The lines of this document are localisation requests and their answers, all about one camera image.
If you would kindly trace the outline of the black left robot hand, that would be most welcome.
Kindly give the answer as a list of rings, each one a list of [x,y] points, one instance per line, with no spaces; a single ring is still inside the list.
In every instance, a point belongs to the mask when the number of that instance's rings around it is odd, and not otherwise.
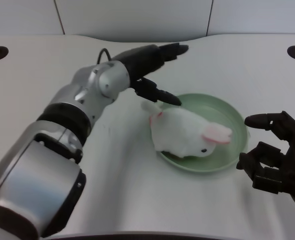
[[[152,101],[161,101],[170,105],[182,105],[180,99],[165,90],[157,88],[157,84],[146,75],[160,69],[165,62],[176,60],[179,55],[186,53],[189,46],[180,43],[157,46],[154,44],[133,48],[112,58],[120,61],[129,74],[130,88],[136,95]]]

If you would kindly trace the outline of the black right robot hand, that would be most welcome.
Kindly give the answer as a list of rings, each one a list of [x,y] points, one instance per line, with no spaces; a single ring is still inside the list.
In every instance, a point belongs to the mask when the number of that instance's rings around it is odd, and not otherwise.
[[[265,192],[289,194],[295,202],[295,120],[285,111],[264,113],[245,118],[250,128],[271,131],[286,141],[286,153],[260,141],[248,153],[240,153],[236,168],[243,170],[252,180],[252,187]]]

